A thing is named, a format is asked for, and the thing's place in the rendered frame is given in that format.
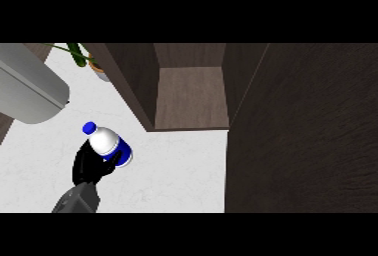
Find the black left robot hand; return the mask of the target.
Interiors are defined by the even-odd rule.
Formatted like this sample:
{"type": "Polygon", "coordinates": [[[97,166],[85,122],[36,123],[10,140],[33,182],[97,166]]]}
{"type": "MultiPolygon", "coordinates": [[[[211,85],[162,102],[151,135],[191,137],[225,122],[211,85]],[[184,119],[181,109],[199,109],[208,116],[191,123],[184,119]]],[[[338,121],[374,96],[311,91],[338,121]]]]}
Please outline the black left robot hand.
{"type": "Polygon", "coordinates": [[[76,151],[72,165],[72,183],[95,185],[101,177],[109,175],[115,170],[115,165],[122,156],[122,152],[116,152],[109,160],[103,160],[94,152],[89,142],[85,141],[76,151]]]}

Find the dark wooden cabinet door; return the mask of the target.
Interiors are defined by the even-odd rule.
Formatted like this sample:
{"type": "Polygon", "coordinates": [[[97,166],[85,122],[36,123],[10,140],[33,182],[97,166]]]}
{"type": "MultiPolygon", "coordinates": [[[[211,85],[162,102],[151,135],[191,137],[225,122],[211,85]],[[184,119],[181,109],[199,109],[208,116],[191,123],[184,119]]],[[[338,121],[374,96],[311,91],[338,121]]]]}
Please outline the dark wooden cabinet door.
{"type": "Polygon", "coordinates": [[[378,43],[267,46],[225,163],[225,212],[378,212],[378,43]]]}

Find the blue and white water bottle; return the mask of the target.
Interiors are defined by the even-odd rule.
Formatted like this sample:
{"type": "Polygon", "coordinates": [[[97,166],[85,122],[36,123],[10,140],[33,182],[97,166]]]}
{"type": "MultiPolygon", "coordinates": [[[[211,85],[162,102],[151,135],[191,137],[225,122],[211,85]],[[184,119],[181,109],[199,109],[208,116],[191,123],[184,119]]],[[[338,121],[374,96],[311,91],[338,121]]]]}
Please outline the blue and white water bottle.
{"type": "Polygon", "coordinates": [[[119,152],[120,157],[115,166],[118,168],[126,166],[132,159],[132,150],[120,136],[109,128],[98,127],[91,121],[84,124],[82,132],[88,136],[89,146],[101,159],[107,161],[119,152]]]}

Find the pale grey rounded appliance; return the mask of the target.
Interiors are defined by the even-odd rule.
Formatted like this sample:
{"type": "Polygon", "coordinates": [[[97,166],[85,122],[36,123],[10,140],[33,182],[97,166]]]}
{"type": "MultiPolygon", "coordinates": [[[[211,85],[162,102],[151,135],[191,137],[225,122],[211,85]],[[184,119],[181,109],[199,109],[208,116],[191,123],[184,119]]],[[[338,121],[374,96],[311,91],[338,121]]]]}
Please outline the pale grey rounded appliance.
{"type": "Polygon", "coordinates": [[[0,112],[38,124],[66,106],[69,87],[22,43],[0,43],[0,112]]]}

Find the green potted plant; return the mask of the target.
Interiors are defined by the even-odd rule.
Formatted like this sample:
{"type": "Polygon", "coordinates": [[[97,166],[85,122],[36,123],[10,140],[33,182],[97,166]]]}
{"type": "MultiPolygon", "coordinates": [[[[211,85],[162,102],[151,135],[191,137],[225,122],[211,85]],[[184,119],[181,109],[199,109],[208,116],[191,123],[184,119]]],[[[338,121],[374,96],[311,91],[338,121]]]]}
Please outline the green potted plant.
{"type": "Polygon", "coordinates": [[[91,54],[84,55],[81,49],[84,48],[82,43],[67,43],[64,47],[55,46],[54,44],[45,43],[45,46],[53,47],[70,54],[73,62],[78,67],[89,66],[92,72],[95,73],[98,79],[104,82],[109,81],[109,78],[104,74],[104,71],[97,63],[91,54]]]}

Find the dark wooden open cabinet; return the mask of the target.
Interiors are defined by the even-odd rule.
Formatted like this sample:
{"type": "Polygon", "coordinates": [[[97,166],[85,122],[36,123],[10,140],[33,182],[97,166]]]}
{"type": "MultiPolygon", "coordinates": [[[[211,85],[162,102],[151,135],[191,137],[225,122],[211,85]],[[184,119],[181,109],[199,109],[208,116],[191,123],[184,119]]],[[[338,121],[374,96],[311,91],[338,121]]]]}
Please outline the dark wooden open cabinet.
{"type": "Polygon", "coordinates": [[[146,131],[230,127],[264,43],[88,43],[85,48],[146,131]]]}

